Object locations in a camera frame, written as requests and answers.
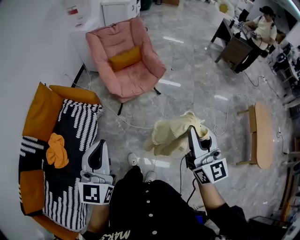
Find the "white cable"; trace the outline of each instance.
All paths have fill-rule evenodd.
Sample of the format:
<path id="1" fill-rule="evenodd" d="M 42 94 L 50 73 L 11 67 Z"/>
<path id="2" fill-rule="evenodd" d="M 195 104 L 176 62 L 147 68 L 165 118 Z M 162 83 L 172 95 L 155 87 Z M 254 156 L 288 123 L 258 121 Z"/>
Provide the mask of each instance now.
<path id="1" fill-rule="evenodd" d="M 72 83 L 73 84 L 75 84 L 76 86 L 78 86 L 78 87 L 80 87 L 80 88 L 83 88 L 83 89 L 86 89 L 86 90 L 90 90 L 90 87 L 89 87 L 89 89 L 87 89 L 87 88 L 84 88 L 84 87 L 82 87 L 82 86 L 80 86 L 80 85 L 78 85 L 77 83 L 75 83 L 74 81 L 72 81 Z M 254 97 L 252 97 L 252 96 L 248 96 L 248 95 L 246 95 L 246 94 L 243 94 L 243 93 L 237 93 L 236 95 L 243 95 L 243 96 L 245 96 L 246 98 L 247 98 L 247 103 L 248 103 L 248 107 L 249 107 L 249 98 L 253 98 L 253 99 L 255 99 Z M 226 130 L 227 130 L 227 121 L 228 121 L 228 112 L 229 112 L 229 103 L 231 102 L 231 99 L 228 101 L 228 104 L 227 104 L 227 113 L 226 113 L 226 125 L 225 125 L 225 129 L 224 129 L 224 131 L 221 133 L 221 134 L 217 134 L 216 133 L 216 131 L 217 131 L 217 129 L 218 129 L 218 125 L 216 124 L 215 126 L 214 126 L 214 130 L 212 131 L 216 136 L 221 136 L 221 135 L 223 135 L 225 132 L 226 132 Z M 133 128 L 140 128 L 140 129 L 153 129 L 153 127 L 137 127 L 137 126 L 133 126 L 133 125 L 131 125 L 130 123 L 128 123 L 128 122 L 126 122 L 124 119 L 122 119 L 120 116 L 118 116 L 108 105 L 106 105 L 104 102 L 103 102 L 103 100 L 101 101 L 102 103 L 103 103 L 103 105 L 104 106 L 106 106 L 114 115 L 116 115 L 120 120 L 122 120 L 123 122 L 125 122 L 127 125 L 129 125 L 129 126 L 131 126 L 131 127 L 133 127 Z"/>
<path id="2" fill-rule="evenodd" d="M 90 74 L 89 74 L 89 72 L 88 72 L 87 68 L 85 67 L 85 65 L 83 65 L 83 66 L 84 66 L 84 68 L 85 68 L 85 70 L 86 70 L 86 72 L 87 72 L 87 74 L 88 74 L 88 76 L 89 76 L 89 78 L 90 78 Z M 77 83 L 75 83 L 74 81 L 72 81 L 72 79 L 70 78 L 70 76 L 69 76 L 68 74 L 66 74 L 66 73 L 65 73 L 65 76 L 67 76 L 67 77 L 70 79 L 70 81 L 71 81 L 73 84 L 75 84 L 76 86 L 78 86 L 78 87 L 80 87 L 80 88 L 83 88 L 83 89 L 86 89 L 86 90 L 90 90 L 91 78 L 90 78 L 90 85 L 89 85 L 89 89 L 87 89 L 87 88 L 84 88 L 84 87 L 82 87 L 82 86 L 78 85 L 78 84 L 77 84 Z"/>
<path id="3" fill-rule="evenodd" d="M 80 88 L 83 88 L 83 89 L 86 89 L 86 90 L 90 90 L 90 87 L 89 87 L 89 89 L 84 88 L 84 87 L 78 85 L 77 83 L 75 83 L 74 81 L 72 81 L 72 79 L 69 77 L 68 74 L 65 73 L 65 75 L 66 75 L 66 76 L 70 79 L 70 81 L 71 81 L 73 84 L 75 84 L 76 86 L 78 86 L 78 87 L 80 87 Z M 124 119 L 122 119 L 120 116 L 118 116 L 118 115 L 117 115 L 117 114 L 116 114 L 116 113 L 115 113 L 108 105 L 106 105 L 106 104 L 103 102 L 103 100 L 101 100 L 101 103 L 102 103 L 105 107 L 107 107 L 110 111 L 112 111 L 114 115 L 116 115 L 119 119 L 121 119 L 121 120 L 122 120 L 123 122 L 125 122 L 127 125 L 129 125 L 129 126 L 131 126 L 131 127 L 133 127 L 133 128 L 153 129 L 153 127 L 137 127 L 137 126 L 133 126 L 133 125 L 129 124 L 128 122 L 126 122 Z"/>
<path id="4" fill-rule="evenodd" d="M 104 102 L 103 102 L 103 100 L 101 100 L 101 102 L 103 103 L 103 105 L 105 106 L 105 107 L 107 107 L 110 111 L 112 111 L 113 112 L 113 114 L 114 115 L 116 115 L 119 119 L 121 119 L 123 122 L 125 122 L 127 125 L 129 125 L 129 126 L 131 126 L 131 127 L 133 127 L 133 128 L 141 128 L 141 129 L 153 129 L 153 127 L 137 127 L 137 126 L 133 126 L 133 125 L 131 125 L 131 124 L 129 124 L 128 122 L 126 122 L 124 119 L 122 119 L 120 116 L 118 116 L 109 106 L 107 106 Z"/>
<path id="5" fill-rule="evenodd" d="M 225 125 L 224 131 L 223 131 L 221 134 L 218 135 L 218 134 L 216 133 L 216 131 L 217 131 L 217 129 L 218 129 L 218 125 L 217 125 L 217 124 L 214 126 L 214 130 L 212 131 L 212 132 L 213 132 L 216 136 L 218 136 L 218 137 L 220 137 L 221 135 L 223 135 L 223 134 L 226 132 L 226 130 L 227 130 L 227 121 L 228 121 L 229 103 L 231 102 L 231 100 L 233 99 L 233 97 L 236 96 L 236 95 L 243 95 L 243 96 L 245 96 L 245 97 L 247 98 L 248 108 L 249 108 L 249 98 L 255 99 L 253 96 L 248 96 L 248 95 L 243 94 L 243 93 L 237 93 L 237 94 L 235 94 L 235 95 L 232 96 L 232 98 L 228 101 L 228 104 L 227 104 L 226 125 Z"/>

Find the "sneaker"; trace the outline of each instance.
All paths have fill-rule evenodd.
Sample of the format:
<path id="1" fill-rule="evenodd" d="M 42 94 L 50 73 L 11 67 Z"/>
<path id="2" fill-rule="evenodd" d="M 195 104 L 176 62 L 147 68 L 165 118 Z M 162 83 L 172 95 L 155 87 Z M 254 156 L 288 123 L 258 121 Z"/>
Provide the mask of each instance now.
<path id="1" fill-rule="evenodd" d="M 150 171 L 146 175 L 145 182 L 150 183 L 156 180 L 156 173 L 154 171 Z"/>
<path id="2" fill-rule="evenodd" d="M 137 158 L 136 158 L 136 155 L 134 153 L 132 153 L 132 152 L 129 153 L 127 159 L 128 159 L 128 162 L 129 162 L 130 166 L 133 167 L 133 166 L 138 166 L 139 165 L 137 163 Z"/>

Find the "orange sofa cushion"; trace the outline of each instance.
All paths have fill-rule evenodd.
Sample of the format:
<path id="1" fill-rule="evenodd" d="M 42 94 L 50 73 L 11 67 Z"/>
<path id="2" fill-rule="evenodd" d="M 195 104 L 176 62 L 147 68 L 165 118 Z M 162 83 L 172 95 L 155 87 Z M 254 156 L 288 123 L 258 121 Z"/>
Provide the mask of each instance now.
<path id="1" fill-rule="evenodd" d="M 20 173 L 20 189 L 25 214 L 43 209 L 45 199 L 43 169 L 22 171 Z"/>
<path id="2" fill-rule="evenodd" d="M 52 134 L 63 100 L 61 96 L 40 82 L 28 110 L 22 135 L 47 142 Z"/>
<path id="3" fill-rule="evenodd" d="M 115 72 L 120 71 L 123 68 L 133 65 L 141 60 L 142 56 L 139 46 L 135 46 L 128 51 L 122 52 L 108 59 L 112 66 L 112 69 Z"/>
<path id="4" fill-rule="evenodd" d="M 50 85 L 49 88 L 62 98 L 70 99 L 79 103 L 101 104 L 97 94 L 93 91 L 80 88 L 69 88 L 57 85 Z"/>

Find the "marble floor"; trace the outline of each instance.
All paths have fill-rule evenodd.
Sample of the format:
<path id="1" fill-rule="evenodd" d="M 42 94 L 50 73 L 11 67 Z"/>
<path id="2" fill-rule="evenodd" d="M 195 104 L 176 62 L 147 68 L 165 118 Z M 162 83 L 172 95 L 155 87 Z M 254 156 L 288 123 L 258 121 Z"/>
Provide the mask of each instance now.
<path id="1" fill-rule="evenodd" d="M 247 218 L 268 216 L 279 205 L 286 176 L 286 168 L 281 165 L 286 160 L 281 154 L 282 141 L 276 138 L 276 132 L 280 128 L 284 151 L 288 151 L 293 131 L 292 121 L 280 100 L 266 82 L 260 81 L 259 86 L 254 87 L 244 73 L 236 75 L 226 62 L 214 62 L 222 48 L 210 44 L 210 40 L 222 18 L 213 5 L 198 0 L 180 0 L 178 7 L 153 4 L 150 10 L 141 12 L 141 18 L 154 48 L 166 65 L 163 79 L 179 83 L 180 87 L 158 83 L 160 96 L 150 91 L 125 103 L 120 117 L 131 125 L 150 128 L 160 119 L 170 119 L 191 110 L 205 120 L 205 125 L 211 130 L 217 125 L 217 134 L 220 135 L 225 129 L 228 106 L 227 128 L 217 137 L 217 142 L 226 157 L 229 177 L 216 186 L 229 205 L 244 209 Z M 283 89 L 267 62 L 259 57 L 246 72 L 255 84 L 258 76 L 265 76 L 282 97 Z M 78 84 L 88 87 L 89 83 L 84 72 Z M 91 73 L 90 89 L 103 103 L 118 111 L 120 103 L 110 96 L 98 73 Z M 236 166 L 237 162 L 250 159 L 251 149 L 248 116 L 237 116 L 236 112 L 256 101 L 263 101 L 273 117 L 274 163 L 267 170 L 250 165 Z M 143 143 L 151 130 L 130 127 L 107 107 L 105 109 L 105 114 L 98 120 L 97 138 L 107 140 L 111 169 L 118 179 L 129 169 L 128 153 L 134 152 L 139 157 L 143 173 L 154 170 L 158 179 L 179 191 L 180 160 L 184 153 L 163 157 L 145 152 Z M 194 177 L 185 164 L 182 165 L 182 177 L 182 198 L 187 200 L 193 189 Z M 190 205 L 202 205 L 198 191 L 191 198 Z"/>

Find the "hand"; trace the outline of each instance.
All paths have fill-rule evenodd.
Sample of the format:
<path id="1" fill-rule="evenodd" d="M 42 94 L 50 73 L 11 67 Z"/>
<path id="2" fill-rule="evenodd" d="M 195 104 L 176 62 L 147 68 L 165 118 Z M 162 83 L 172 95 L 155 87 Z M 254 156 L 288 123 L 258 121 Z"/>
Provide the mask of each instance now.
<path id="1" fill-rule="evenodd" d="M 92 233 L 104 233 L 108 227 L 109 205 L 93 206 L 87 230 Z"/>

